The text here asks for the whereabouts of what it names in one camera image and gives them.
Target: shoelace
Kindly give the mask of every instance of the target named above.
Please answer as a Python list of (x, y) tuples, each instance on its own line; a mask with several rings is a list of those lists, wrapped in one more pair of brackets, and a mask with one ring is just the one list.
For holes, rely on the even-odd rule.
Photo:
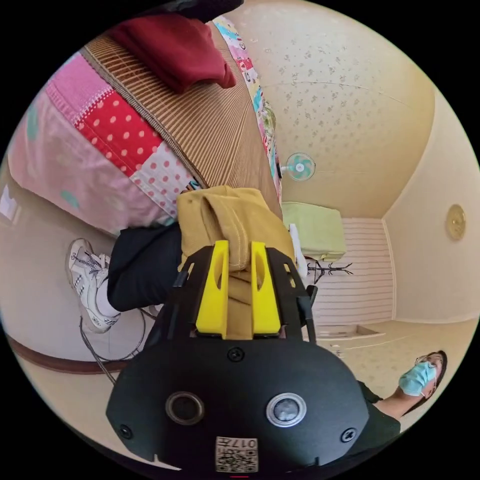
[(87, 267), (90, 267), (89, 273), (94, 277), (96, 277), (97, 274), (100, 272), (100, 270), (103, 270), (104, 268), (106, 268), (107, 265), (110, 263), (110, 258), (106, 256), (104, 253), (102, 253), (100, 256), (96, 256), (93, 253), (89, 253), (88, 251), (86, 251), (85, 255), (87, 255), (90, 261), (79, 258), (76, 253), (71, 254), (71, 259), (76, 260), (77, 262), (80, 262), (81, 264), (86, 265)]

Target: yellow bracket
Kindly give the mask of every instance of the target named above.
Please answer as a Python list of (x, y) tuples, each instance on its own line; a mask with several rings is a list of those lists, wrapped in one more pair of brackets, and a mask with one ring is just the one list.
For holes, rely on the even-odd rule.
[(251, 318), (253, 335), (275, 335), (281, 328), (265, 244), (251, 243)]
[(206, 278), (196, 328), (200, 334), (227, 336), (229, 302), (229, 243), (215, 242)]

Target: camera lens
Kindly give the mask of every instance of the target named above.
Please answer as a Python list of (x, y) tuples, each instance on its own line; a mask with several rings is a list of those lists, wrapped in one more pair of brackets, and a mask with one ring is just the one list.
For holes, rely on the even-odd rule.
[(276, 395), (266, 407), (266, 417), (276, 427), (293, 427), (302, 421), (306, 413), (307, 405), (296, 393)]
[(204, 416), (204, 404), (193, 393), (178, 391), (165, 404), (166, 414), (179, 425), (195, 425)]

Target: blue face mask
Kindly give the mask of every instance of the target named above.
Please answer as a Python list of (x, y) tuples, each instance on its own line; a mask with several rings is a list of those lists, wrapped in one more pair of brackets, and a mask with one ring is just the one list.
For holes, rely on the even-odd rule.
[(422, 361), (400, 377), (398, 386), (404, 394), (419, 397), (423, 395), (422, 390), (435, 378), (436, 374), (435, 365), (429, 361)]

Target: white sock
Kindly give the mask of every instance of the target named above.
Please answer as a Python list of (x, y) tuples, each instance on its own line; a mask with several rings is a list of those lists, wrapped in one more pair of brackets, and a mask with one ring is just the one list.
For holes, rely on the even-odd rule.
[(109, 302), (107, 298), (107, 287), (109, 285), (109, 279), (107, 278), (99, 287), (96, 292), (96, 306), (98, 307), (98, 311), (105, 315), (106, 317), (116, 317), (120, 315), (118, 310), (115, 310)]

